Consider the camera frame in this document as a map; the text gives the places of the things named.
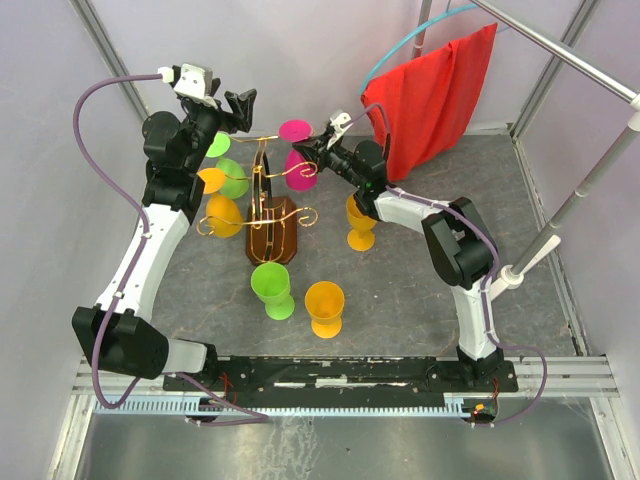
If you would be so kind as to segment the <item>pink plastic goblet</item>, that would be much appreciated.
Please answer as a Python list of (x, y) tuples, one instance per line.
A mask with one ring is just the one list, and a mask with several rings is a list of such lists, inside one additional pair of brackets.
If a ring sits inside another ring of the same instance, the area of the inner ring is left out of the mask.
[[(305, 120), (291, 119), (284, 122), (279, 128), (279, 138), (295, 143), (307, 140), (312, 136), (313, 129)], [(300, 153), (291, 149), (287, 154), (284, 164), (285, 182), (295, 191), (304, 192), (311, 190), (317, 183), (317, 174), (313, 166), (306, 163)]]

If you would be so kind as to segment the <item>green plastic goblet back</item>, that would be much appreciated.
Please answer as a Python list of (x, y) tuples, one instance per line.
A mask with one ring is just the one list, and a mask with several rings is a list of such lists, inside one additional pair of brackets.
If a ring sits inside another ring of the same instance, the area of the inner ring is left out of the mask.
[(224, 176), (207, 173), (204, 176), (206, 194), (220, 193), (230, 199), (238, 199), (247, 192), (249, 183), (242, 166), (226, 156), (230, 147), (231, 138), (226, 133), (217, 133), (206, 156), (217, 160), (214, 168)]

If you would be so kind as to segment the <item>orange plastic goblet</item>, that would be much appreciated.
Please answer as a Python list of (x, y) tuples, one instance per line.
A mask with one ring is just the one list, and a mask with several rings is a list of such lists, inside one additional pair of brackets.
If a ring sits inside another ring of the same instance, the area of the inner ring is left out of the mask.
[(351, 227), (347, 235), (348, 245), (358, 252), (371, 249), (375, 243), (373, 228), (377, 221), (360, 211), (353, 195), (346, 201), (346, 217)]
[(340, 333), (345, 295), (339, 285), (330, 281), (314, 283), (307, 290), (304, 303), (316, 336), (331, 339)]
[(205, 215), (196, 229), (202, 236), (229, 238), (240, 232), (244, 220), (236, 203), (221, 193), (226, 181), (225, 173), (218, 168), (205, 168), (198, 172), (204, 181), (205, 195), (208, 195)]

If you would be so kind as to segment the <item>orange plastic goblet front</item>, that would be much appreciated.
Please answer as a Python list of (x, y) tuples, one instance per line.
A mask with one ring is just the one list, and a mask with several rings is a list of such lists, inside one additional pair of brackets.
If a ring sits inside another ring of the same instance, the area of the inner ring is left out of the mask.
[(307, 290), (304, 303), (316, 336), (331, 339), (340, 333), (345, 295), (339, 285), (330, 281), (314, 283)]

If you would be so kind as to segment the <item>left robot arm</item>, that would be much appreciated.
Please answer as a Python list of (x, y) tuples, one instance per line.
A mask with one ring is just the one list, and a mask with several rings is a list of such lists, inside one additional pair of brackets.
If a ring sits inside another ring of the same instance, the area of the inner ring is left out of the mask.
[(170, 339), (150, 320), (169, 261), (200, 208), (204, 182), (198, 171), (206, 153), (217, 133), (250, 131), (256, 96), (254, 89), (225, 93), (229, 111), (184, 97), (183, 119), (158, 111), (144, 121), (147, 183), (139, 225), (110, 285), (94, 306), (79, 307), (72, 317), (92, 367), (142, 379), (184, 372), (199, 390), (218, 384), (214, 346)]

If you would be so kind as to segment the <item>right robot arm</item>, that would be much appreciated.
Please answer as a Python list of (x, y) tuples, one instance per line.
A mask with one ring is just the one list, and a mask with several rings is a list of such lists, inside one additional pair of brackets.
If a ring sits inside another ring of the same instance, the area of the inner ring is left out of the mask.
[(489, 299), (498, 255), (471, 200), (430, 200), (402, 190), (387, 178), (383, 146), (364, 140), (350, 151), (341, 146), (332, 127), (292, 147), (319, 172), (329, 169), (354, 186), (360, 213), (424, 236), (436, 274), (451, 287), (459, 325), (457, 360), (432, 373), (472, 391), (491, 386), (504, 361)]

